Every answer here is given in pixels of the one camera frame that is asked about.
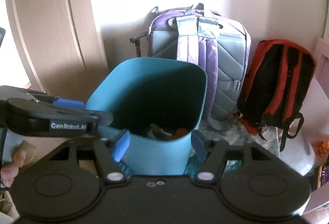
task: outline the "blue bin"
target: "blue bin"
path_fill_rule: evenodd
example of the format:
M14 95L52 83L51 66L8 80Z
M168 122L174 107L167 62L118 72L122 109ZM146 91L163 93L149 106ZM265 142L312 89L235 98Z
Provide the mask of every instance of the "blue bin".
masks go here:
M197 65L159 58L134 58L118 65L89 98L86 109L110 111L111 127L99 127L112 138L122 129L132 136L122 160L144 175L181 175L191 152L191 133L172 141L141 136L154 123L185 128L200 123L207 76Z

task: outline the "wooden door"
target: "wooden door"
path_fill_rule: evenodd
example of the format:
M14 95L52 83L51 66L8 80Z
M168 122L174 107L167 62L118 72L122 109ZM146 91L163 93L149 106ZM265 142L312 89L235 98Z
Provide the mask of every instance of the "wooden door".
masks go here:
M109 73L91 0L6 0L32 88L86 101Z

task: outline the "backpack buckle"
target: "backpack buckle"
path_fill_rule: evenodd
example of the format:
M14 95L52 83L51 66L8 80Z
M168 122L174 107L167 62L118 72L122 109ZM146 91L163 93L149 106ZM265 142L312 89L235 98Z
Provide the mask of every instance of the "backpack buckle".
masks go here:
M241 82L239 80L235 80L234 81L234 87L233 87L233 91L235 93L238 93L239 90L240 90L240 85L241 85Z

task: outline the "cloth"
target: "cloth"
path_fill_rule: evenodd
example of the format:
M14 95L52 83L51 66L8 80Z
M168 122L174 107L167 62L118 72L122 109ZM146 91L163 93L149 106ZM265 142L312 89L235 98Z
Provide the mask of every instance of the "cloth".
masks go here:
M207 121L201 120L198 130L210 140L226 140L230 145L243 145L245 141L255 141L263 148L279 157L280 145L278 140L278 131L275 127L266 127L263 130L263 136L266 140L261 139L258 135L255 136L249 134L246 128L237 119L227 121L225 127L226 130L218 131L212 128ZM241 164L242 162L240 160L228 161L226 163L223 175L237 169L241 166ZM127 178L133 175L138 175L138 173L132 170L123 161L120 161L118 165ZM201 165L201 159L196 155L195 151L192 150L183 175L188 175L191 178L194 178L200 170Z
M177 130L166 130L156 124L151 124L150 127L143 131L142 135L151 140L169 141L184 137L189 132L185 128Z

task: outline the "screw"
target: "screw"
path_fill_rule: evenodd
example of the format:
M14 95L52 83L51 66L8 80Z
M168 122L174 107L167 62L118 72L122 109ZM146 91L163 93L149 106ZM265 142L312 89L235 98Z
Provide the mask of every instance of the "screw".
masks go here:
M211 181L215 178L214 174L211 172L200 172L197 177L203 181Z
M120 172L112 172L107 174L106 178L110 181L121 181L124 178L124 175Z
M146 186L152 188L152 187L155 187L156 184L155 184L155 182L153 182L153 181L149 181L148 183L146 183Z
M157 185L165 185L166 182L163 181L163 180L158 180L158 181L156 182L156 184L157 184Z

